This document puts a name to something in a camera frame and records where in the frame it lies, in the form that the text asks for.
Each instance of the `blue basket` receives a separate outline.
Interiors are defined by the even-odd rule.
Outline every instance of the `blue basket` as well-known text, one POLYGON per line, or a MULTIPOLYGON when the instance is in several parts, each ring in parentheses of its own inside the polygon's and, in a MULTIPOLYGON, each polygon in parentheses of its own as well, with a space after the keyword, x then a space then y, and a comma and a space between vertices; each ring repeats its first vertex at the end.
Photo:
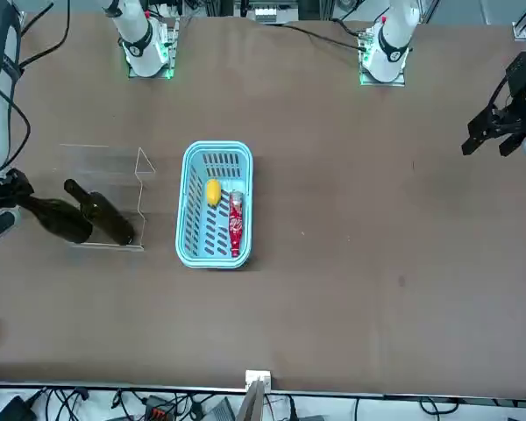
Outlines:
POLYGON ((190 268, 239 268, 252 251, 253 157, 235 141, 199 141, 183 155, 175 251, 190 268), (206 200, 206 183, 216 178, 222 188, 217 206, 206 200), (230 192, 243 193, 244 232, 239 256, 231 257, 228 234, 230 192))

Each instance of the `clear acrylic holder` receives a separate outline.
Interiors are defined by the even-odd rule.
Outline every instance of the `clear acrylic holder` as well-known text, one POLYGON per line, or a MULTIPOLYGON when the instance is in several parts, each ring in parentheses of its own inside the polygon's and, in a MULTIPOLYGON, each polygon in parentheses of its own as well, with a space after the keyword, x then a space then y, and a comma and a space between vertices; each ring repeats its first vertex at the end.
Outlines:
MULTIPOLYGON (((142 148, 60 145, 58 162, 54 171, 62 175, 60 185, 67 178, 72 178, 87 191, 101 193, 131 222, 136 232, 130 245, 120 246, 94 227, 88 241, 73 246, 144 251, 146 218, 141 207, 142 195, 144 182, 152 179, 156 170, 142 148)), ((76 204, 64 190, 62 195, 63 199, 76 204)))

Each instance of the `table surface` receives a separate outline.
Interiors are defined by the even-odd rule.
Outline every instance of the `table surface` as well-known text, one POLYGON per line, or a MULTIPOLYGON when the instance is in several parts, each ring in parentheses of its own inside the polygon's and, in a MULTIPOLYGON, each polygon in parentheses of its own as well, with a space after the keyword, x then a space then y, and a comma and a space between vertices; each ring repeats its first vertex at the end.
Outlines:
MULTIPOLYGON (((63 25, 43 19, 23 56, 63 25)), ((127 80, 116 40, 76 15, 27 69, 17 165, 39 193, 60 143, 142 146, 146 251, 74 249, 33 218, 1 240, 0 379, 241 387, 267 369, 275 389, 526 398, 526 158, 460 152, 524 47, 510 28, 420 25, 404 89, 361 87, 353 51, 245 19, 185 23, 170 82, 127 80), (242 270, 175 254, 199 139, 254 155, 242 270)))

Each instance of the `lemon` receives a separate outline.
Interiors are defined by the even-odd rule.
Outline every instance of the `lemon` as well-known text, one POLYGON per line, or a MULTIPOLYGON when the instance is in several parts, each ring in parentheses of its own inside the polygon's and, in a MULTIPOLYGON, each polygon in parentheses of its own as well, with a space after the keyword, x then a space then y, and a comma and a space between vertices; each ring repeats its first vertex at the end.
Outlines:
POLYGON ((207 202, 212 205, 216 206, 218 202, 220 202, 220 183, 218 180, 210 179, 207 181, 207 202))

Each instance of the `dark glass bottle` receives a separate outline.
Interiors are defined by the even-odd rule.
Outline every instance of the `dark glass bottle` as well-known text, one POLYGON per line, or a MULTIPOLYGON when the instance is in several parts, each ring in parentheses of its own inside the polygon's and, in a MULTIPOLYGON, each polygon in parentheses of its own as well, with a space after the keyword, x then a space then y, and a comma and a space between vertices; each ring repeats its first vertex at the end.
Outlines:
POLYGON ((30 211, 47 231, 72 243, 88 240, 94 229, 77 208, 64 200, 22 196, 17 204, 30 211))
POLYGON ((134 228, 104 195, 96 191, 88 193, 72 179, 64 182, 64 190, 80 203, 82 215, 117 244, 127 246, 132 243, 134 228))

